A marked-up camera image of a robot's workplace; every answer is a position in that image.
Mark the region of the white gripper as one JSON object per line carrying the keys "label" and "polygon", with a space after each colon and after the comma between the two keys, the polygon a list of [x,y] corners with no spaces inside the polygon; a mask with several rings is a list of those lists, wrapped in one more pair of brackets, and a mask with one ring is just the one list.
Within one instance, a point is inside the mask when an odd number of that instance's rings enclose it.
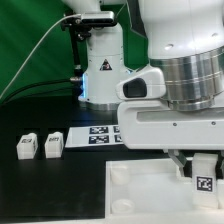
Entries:
{"label": "white gripper", "polygon": [[180,150],[224,149],[224,108],[178,112],[158,102],[128,101],[119,105],[117,118],[129,149],[167,149],[181,177],[187,159]]}

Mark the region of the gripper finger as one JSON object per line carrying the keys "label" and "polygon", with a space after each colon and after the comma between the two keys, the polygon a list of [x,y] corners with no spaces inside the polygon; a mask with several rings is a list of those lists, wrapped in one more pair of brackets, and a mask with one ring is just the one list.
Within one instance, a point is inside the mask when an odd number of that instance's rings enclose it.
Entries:
{"label": "gripper finger", "polygon": [[217,178],[224,179],[224,150],[220,151],[217,167]]}

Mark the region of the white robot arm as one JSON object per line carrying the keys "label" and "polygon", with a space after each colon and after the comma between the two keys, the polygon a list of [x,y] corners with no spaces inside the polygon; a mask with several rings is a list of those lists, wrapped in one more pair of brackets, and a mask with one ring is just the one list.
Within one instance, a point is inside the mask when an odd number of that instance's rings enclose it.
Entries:
{"label": "white robot arm", "polygon": [[126,2],[149,64],[116,86],[123,143],[224,179],[224,0]]}

